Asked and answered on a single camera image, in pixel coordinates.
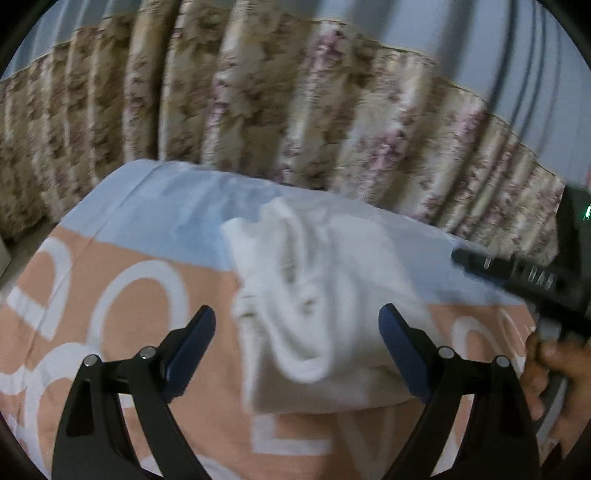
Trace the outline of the person's right hand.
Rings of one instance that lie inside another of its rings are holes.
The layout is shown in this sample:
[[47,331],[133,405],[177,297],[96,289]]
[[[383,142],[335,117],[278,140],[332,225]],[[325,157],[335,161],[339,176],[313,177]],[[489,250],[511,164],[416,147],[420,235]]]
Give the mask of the person's right hand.
[[590,344],[575,339],[544,340],[538,333],[531,334],[520,384],[535,421],[545,417],[558,392],[564,392],[542,451],[547,455],[558,447],[566,457],[590,422]]

